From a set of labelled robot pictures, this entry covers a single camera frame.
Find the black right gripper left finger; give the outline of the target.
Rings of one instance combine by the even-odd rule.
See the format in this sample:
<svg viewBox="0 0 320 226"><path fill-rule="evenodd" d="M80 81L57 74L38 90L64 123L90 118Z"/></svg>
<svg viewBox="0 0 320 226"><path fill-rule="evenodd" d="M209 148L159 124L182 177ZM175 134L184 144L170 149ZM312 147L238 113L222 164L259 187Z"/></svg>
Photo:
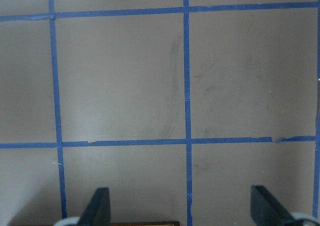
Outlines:
<svg viewBox="0 0 320 226"><path fill-rule="evenodd" d="M78 226L109 226L111 202L108 187L97 188L85 211L77 222Z"/></svg>

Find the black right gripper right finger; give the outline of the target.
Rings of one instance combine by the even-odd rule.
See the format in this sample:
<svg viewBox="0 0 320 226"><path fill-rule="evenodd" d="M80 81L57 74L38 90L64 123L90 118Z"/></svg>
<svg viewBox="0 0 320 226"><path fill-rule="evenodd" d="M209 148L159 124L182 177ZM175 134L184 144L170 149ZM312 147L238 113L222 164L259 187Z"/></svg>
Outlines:
<svg viewBox="0 0 320 226"><path fill-rule="evenodd" d="M297 226L294 217L265 186L251 186L250 216L256 226Z"/></svg>

